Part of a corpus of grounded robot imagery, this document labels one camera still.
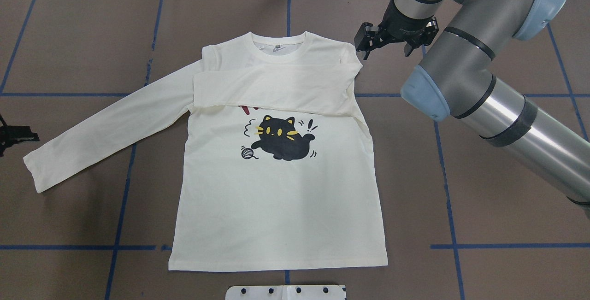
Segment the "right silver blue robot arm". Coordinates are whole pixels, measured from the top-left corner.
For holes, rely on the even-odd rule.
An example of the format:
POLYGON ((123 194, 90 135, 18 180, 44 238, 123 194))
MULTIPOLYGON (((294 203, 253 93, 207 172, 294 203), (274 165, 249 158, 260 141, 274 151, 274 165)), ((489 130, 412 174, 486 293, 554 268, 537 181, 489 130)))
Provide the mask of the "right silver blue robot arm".
POLYGON ((545 29, 566 0, 389 0, 378 24, 363 23, 354 46, 366 59, 395 42, 426 48, 401 88, 434 121, 452 117, 512 154, 589 214, 589 143, 491 69, 512 41, 545 29))

